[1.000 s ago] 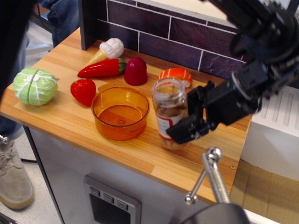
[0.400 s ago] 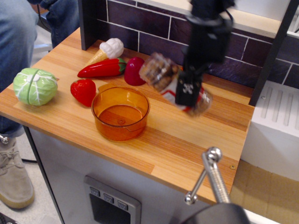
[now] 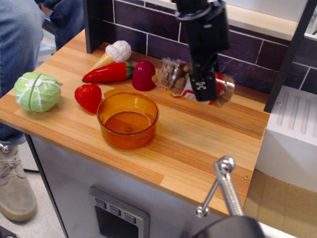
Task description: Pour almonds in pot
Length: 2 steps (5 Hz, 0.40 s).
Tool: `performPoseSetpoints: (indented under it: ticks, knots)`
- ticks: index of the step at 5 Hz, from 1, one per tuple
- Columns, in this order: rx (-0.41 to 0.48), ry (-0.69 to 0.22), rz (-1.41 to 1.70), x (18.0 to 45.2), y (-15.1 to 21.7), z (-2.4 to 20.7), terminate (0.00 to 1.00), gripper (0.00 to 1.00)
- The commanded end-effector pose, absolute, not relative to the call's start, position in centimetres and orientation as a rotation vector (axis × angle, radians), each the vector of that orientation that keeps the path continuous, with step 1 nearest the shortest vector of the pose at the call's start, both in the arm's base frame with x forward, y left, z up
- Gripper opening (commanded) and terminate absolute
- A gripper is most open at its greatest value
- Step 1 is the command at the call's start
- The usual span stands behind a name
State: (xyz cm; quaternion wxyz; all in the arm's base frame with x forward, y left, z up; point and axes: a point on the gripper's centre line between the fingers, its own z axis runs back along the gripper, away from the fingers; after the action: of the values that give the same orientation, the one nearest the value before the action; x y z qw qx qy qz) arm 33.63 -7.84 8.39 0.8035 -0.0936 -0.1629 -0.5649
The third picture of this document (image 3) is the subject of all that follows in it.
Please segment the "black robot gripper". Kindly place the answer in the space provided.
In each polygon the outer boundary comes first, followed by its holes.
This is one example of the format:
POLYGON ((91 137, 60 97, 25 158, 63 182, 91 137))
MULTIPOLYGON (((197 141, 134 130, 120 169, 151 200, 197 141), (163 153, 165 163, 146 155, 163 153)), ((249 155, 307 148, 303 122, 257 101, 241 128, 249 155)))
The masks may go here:
POLYGON ((230 34, 223 0, 176 0, 175 17, 184 25, 193 65, 191 87, 199 102, 218 98, 216 77, 217 54, 230 48, 230 34))

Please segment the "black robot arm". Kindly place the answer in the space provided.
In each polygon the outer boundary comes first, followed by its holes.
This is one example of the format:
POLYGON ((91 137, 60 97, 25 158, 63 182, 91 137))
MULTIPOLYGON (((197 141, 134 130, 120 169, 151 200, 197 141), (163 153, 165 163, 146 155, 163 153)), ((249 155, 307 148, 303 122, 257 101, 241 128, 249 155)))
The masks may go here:
POLYGON ((192 59, 190 81, 198 101, 227 103, 235 83, 229 77, 217 79, 218 53, 230 48, 226 6, 222 0, 177 0, 176 18, 183 24, 192 59))

